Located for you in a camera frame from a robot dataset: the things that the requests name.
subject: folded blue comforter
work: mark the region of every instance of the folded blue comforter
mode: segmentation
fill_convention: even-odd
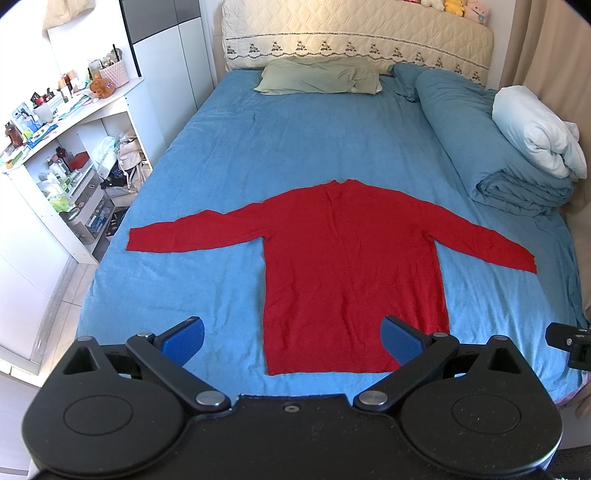
[[[416,80],[425,116],[476,202],[535,216],[569,201],[573,184],[532,165],[492,120],[494,90],[445,70]]]

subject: stuffed toy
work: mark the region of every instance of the stuffed toy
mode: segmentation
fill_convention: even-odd
[[[461,17],[464,14],[464,0],[446,0],[445,11]]]
[[[421,0],[421,5],[424,7],[433,7],[435,10],[439,10],[440,12],[445,10],[443,0]]]
[[[474,22],[486,25],[488,23],[488,9],[480,0],[468,0],[464,17],[474,20]]]

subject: blue gripper pad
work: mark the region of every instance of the blue gripper pad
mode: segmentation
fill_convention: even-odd
[[[382,321],[379,334],[384,348],[400,365],[425,351],[426,346],[421,339],[388,319]]]
[[[177,325],[179,330],[163,340],[160,347],[166,357],[181,367],[199,351],[205,339],[205,325],[200,318],[192,317],[183,323]]]

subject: white wardrobe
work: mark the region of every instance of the white wardrobe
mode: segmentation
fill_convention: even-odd
[[[120,0],[167,146],[213,90],[198,0]]]

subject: quilted headboard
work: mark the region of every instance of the quilted headboard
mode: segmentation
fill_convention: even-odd
[[[486,85],[493,34],[466,18],[402,0],[225,0],[229,70],[283,56],[362,56],[380,73],[407,61]]]

